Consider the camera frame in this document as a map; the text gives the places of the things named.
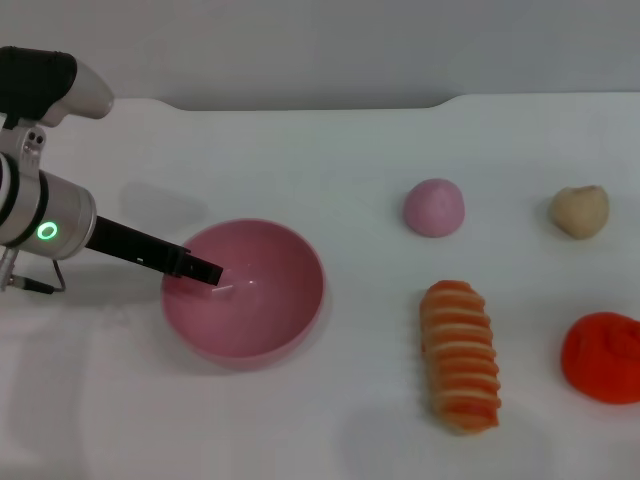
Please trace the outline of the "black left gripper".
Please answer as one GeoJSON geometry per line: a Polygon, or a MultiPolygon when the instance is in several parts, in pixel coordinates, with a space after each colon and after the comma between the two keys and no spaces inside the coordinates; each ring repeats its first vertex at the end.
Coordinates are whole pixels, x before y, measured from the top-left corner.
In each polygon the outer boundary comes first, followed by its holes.
{"type": "Polygon", "coordinates": [[[98,216],[87,248],[172,276],[217,286],[223,268],[161,240],[98,216]]]}

